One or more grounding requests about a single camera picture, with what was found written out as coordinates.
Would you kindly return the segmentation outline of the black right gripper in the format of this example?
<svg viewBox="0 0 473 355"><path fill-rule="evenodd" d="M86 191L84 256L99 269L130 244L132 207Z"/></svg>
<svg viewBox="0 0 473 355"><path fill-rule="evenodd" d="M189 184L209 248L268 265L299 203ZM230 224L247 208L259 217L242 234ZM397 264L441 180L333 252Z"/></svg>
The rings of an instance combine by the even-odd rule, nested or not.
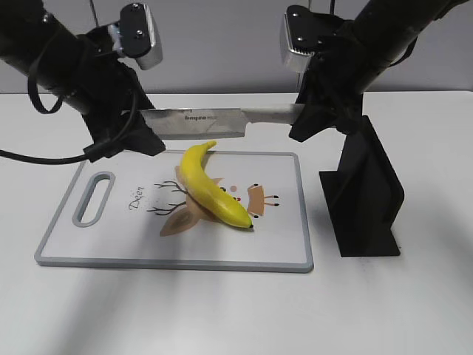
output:
<svg viewBox="0 0 473 355"><path fill-rule="evenodd" d="M358 131L362 95L349 85L363 53L353 34L353 23L344 23L323 43L304 72L296 99L304 104L289 133L295 141L306 141L314 135L336 128L351 135Z"/></svg>

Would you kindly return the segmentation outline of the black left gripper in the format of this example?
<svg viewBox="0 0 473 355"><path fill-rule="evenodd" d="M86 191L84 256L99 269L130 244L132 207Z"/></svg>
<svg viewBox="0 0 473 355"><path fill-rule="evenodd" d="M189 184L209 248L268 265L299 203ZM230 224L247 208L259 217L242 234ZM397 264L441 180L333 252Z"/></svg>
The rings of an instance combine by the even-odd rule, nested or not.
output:
<svg viewBox="0 0 473 355"><path fill-rule="evenodd" d="M81 58L75 84L89 99L82 115L93 143L86 156L114 156L124 150L155 156L166 150L164 142L149 128L140 113L154 106L136 72L118 60L105 27L78 36Z"/></svg>

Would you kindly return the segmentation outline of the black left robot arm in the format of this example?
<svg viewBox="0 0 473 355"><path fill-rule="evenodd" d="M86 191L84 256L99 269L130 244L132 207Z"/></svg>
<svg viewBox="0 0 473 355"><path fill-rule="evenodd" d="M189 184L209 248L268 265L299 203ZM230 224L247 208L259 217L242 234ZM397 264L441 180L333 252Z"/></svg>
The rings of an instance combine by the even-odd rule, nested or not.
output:
<svg viewBox="0 0 473 355"><path fill-rule="evenodd" d="M166 148L146 125L152 109L137 73L156 67L163 49L149 6L132 2L117 21L85 34L71 33L42 1L1 2L1 60L27 78L27 94L44 115L63 104L82 117L92 138L84 149L89 161L123 150L155 156Z"/></svg>

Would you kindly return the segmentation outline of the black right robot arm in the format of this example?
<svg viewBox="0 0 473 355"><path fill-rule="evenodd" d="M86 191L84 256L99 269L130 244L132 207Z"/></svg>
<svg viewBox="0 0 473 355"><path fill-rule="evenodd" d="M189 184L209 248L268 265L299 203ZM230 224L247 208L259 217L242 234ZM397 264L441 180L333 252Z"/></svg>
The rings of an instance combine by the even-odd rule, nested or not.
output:
<svg viewBox="0 0 473 355"><path fill-rule="evenodd" d="M363 95L380 74L405 61L419 35L460 1L369 1L354 19L289 6L289 46L304 56L289 136L306 141L330 127L349 135L362 116Z"/></svg>

